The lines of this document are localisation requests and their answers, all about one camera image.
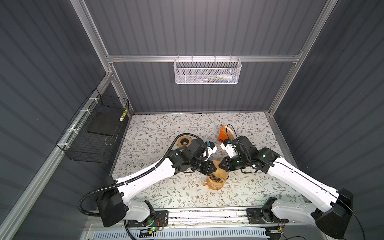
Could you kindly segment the wooden dripper ring stand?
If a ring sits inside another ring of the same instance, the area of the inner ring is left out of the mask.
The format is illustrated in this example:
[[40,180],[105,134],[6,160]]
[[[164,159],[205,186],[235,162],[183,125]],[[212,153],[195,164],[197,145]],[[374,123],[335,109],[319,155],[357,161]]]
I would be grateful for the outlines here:
[[225,183],[226,179],[208,178],[208,186],[210,186],[211,188],[222,188]]

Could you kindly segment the orange glass carafe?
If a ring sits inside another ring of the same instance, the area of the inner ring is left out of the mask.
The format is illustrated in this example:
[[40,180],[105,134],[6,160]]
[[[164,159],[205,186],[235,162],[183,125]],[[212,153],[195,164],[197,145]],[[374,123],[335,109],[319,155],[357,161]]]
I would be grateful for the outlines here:
[[203,186],[207,186],[212,190],[218,191],[224,186],[225,182],[215,182],[207,179],[203,182]]

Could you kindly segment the orange coffee filter box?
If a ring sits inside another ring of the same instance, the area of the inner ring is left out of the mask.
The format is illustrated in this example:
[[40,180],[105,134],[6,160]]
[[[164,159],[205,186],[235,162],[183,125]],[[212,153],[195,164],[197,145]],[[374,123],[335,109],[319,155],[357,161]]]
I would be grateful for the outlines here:
[[221,143],[222,143],[223,141],[225,141],[225,140],[230,140],[230,139],[228,138],[227,134],[226,134],[226,129],[227,129],[227,127],[226,127],[226,126],[223,126],[223,127],[221,128],[221,130],[220,130],[218,140],[219,140],[219,142],[221,142]]

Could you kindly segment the brown paper coffee filters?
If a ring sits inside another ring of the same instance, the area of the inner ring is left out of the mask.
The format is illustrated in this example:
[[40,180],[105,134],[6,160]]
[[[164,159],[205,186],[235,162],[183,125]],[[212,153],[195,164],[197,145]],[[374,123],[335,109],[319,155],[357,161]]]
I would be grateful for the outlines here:
[[230,140],[236,139],[234,132],[230,128],[226,129],[226,134]]

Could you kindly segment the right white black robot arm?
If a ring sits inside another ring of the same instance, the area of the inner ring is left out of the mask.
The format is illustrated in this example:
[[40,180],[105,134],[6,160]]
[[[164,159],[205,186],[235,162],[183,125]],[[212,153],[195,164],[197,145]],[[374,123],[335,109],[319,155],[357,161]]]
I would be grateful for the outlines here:
[[279,220],[294,220],[317,226],[331,238],[344,238],[353,215],[353,194],[329,187],[300,171],[269,148],[258,150],[248,138],[240,136],[225,140],[221,148],[228,154],[219,167],[227,172],[251,167],[262,171],[299,192],[308,203],[292,203],[270,197],[259,216],[268,224]]

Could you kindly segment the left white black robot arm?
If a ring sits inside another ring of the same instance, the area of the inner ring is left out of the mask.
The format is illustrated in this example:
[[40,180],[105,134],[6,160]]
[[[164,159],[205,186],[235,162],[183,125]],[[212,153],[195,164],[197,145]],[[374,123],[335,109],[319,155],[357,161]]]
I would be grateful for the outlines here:
[[132,175],[113,179],[107,183],[113,189],[97,194],[97,207],[104,227],[122,220],[135,221],[143,227],[156,219],[156,211],[149,201],[135,201],[141,191],[178,173],[199,172],[206,176],[217,168],[209,158],[217,151],[213,142],[193,139],[189,146],[168,151],[163,159]]

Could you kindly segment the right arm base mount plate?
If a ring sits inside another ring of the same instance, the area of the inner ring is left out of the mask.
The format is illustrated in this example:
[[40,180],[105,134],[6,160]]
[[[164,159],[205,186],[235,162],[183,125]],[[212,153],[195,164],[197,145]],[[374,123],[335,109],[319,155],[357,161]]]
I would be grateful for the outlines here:
[[288,219],[278,219],[271,210],[262,208],[247,208],[247,218],[250,224],[287,224]]

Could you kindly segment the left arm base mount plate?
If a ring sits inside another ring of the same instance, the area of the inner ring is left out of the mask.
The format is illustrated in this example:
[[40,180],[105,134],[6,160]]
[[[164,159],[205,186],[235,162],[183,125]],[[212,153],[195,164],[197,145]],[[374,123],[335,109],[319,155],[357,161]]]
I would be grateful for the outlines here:
[[135,220],[127,220],[129,228],[149,228],[149,227],[166,227],[168,225],[169,211],[155,210],[154,214],[151,214],[143,222]]

